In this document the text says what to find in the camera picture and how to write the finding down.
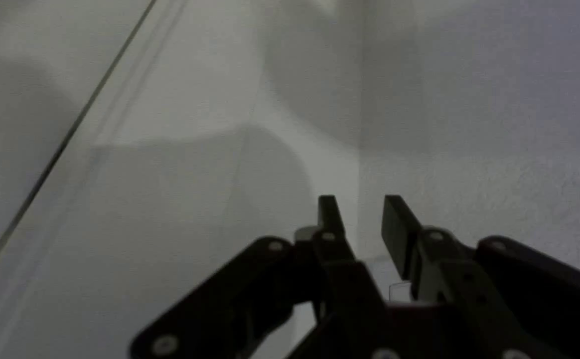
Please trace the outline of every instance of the white surface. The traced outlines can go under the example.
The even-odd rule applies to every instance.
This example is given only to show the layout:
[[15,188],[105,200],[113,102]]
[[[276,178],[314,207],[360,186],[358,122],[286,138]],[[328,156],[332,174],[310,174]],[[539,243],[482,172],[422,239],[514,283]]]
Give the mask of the white surface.
[[252,237],[310,223],[316,194],[382,273],[392,192],[580,265],[580,6],[360,4],[157,2],[0,259],[0,359],[123,357]]
[[147,0],[0,0],[0,237]]

